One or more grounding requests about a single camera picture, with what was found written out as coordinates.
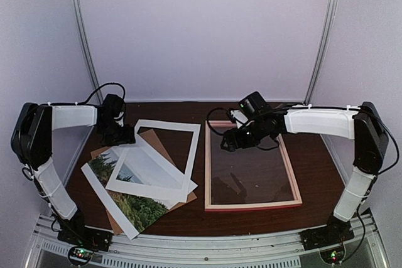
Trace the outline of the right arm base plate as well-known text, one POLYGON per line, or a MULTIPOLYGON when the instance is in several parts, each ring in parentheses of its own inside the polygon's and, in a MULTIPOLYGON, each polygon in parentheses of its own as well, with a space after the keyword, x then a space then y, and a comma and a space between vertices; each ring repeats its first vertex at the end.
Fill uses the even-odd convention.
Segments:
POLYGON ((349 227, 341 230, 337 227, 324 226, 309 228, 300 232, 301 242, 305 250, 320 249, 330 245, 340 244, 354 237, 354 232, 349 227))

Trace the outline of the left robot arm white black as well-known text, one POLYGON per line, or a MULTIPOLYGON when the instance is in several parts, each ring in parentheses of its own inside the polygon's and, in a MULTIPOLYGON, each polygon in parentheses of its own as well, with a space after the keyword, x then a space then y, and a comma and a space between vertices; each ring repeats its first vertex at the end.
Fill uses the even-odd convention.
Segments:
POLYGON ((23 164, 24 176, 34 182, 40 196, 52 209, 67 237, 76 245, 90 240, 84 216, 67 193, 56 172, 53 131, 95 127, 103 146, 135 143, 134 128, 125 123, 126 103, 116 94, 106 95, 100 105, 88 100, 74 103, 27 102, 23 105, 11 137, 11 149, 23 164))

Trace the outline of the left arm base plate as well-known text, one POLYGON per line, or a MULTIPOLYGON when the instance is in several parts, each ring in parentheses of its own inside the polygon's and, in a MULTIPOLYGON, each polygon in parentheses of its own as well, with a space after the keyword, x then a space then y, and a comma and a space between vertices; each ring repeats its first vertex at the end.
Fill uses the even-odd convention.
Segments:
POLYGON ((111 232, 85 227, 84 234, 81 237, 74 235, 68 230, 61 230, 57 235, 57 239, 95 252, 107 252, 112 241, 112 236, 111 232))

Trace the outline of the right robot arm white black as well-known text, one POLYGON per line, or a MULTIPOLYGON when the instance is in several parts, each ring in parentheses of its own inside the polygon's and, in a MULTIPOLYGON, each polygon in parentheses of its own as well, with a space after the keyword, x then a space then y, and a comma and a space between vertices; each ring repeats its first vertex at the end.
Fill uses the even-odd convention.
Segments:
POLYGON ((238 106, 227 114, 235 127, 221 135, 220 146, 229 152, 259 147, 264 138, 276 141, 282 134, 320 134, 353 142, 351 175, 322 230, 326 243, 336 243, 367 200, 383 167, 391 135, 375 105, 371 102, 346 107, 283 104, 273 108, 259 92, 253 92, 238 106))

